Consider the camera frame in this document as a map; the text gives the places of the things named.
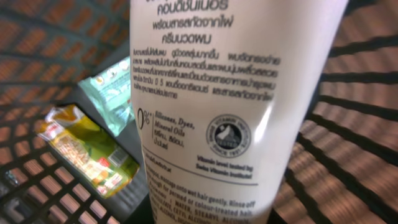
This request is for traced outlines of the mint green wipes packet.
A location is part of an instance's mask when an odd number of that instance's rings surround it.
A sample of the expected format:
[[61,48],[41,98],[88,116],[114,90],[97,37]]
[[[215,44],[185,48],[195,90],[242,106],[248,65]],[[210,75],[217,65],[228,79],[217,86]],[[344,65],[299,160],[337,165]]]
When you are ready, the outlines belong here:
[[131,103],[130,58],[126,57],[94,77],[79,82],[114,136],[135,120]]

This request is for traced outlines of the white conditioner tube gold cap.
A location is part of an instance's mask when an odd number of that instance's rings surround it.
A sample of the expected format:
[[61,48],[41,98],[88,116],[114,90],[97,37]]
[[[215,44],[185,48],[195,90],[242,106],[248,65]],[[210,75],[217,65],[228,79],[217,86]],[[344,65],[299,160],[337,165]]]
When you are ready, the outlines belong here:
[[132,1],[156,223],[266,223],[344,0]]

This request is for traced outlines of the grey plastic shopping basket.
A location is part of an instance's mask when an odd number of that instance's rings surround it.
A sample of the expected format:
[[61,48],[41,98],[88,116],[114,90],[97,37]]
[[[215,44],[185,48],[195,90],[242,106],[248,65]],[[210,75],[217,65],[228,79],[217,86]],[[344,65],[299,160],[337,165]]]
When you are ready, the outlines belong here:
[[[110,198],[35,130],[129,55],[128,1],[1,0],[1,222],[152,223],[146,175]],[[350,1],[269,223],[397,222],[397,2]]]

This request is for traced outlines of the green yellow snack packet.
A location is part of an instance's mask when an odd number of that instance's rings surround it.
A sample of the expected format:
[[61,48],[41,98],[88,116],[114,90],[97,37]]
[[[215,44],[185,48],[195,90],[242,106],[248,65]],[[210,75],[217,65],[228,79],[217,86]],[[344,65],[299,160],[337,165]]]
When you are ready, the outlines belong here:
[[53,107],[36,132],[103,198],[119,192],[139,171],[139,163],[76,105]]

